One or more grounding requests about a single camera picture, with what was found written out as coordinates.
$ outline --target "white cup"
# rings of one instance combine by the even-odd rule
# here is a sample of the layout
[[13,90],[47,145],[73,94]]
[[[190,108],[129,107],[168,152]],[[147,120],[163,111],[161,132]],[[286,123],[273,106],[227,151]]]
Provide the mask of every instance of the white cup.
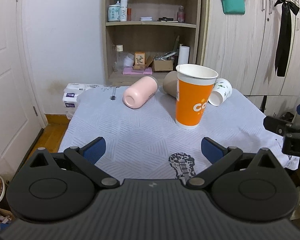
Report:
[[123,60],[123,66],[124,67],[132,67],[133,64],[134,64],[134,55],[129,53],[127,56],[125,56],[125,58]]
[[217,78],[208,101],[213,106],[220,106],[231,94],[230,82],[224,78]]

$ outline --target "pink bottle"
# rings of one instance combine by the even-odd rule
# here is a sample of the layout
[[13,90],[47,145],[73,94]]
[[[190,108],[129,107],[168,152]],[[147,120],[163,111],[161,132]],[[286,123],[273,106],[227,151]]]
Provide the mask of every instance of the pink bottle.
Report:
[[122,100],[126,106],[136,109],[148,101],[157,90],[157,80],[154,77],[145,76],[125,90]]

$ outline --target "white wall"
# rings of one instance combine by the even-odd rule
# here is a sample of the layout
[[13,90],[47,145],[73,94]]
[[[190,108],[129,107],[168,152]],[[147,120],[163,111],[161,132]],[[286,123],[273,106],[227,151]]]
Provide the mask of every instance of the white wall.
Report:
[[101,0],[22,0],[27,65],[39,107],[65,114],[68,83],[105,83]]

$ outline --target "guitar print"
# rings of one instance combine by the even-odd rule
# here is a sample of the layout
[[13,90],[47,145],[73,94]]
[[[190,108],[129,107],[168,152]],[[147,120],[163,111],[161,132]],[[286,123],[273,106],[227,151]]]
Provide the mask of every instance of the guitar print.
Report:
[[113,90],[112,90],[112,96],[110,97],[111,100],[116,100],[117,97],[115,96],[115,92],[117,90],[118,87],[113,87]]
[[183,184],[195,176],[194,158],[185,153],[174,153],[169,157],[170,166],[176,172],[176,179],[181,179]]

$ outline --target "cabinet handle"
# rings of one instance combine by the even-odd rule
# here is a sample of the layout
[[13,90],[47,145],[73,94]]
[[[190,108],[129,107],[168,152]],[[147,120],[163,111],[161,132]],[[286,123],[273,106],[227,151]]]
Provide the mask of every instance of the cabinet handle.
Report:
[[265,10],[265,0],[262,0],[262,8],[261,8],[261,11],[264,11]]
[[272,14],[273,1],[269,0],[269,14]]

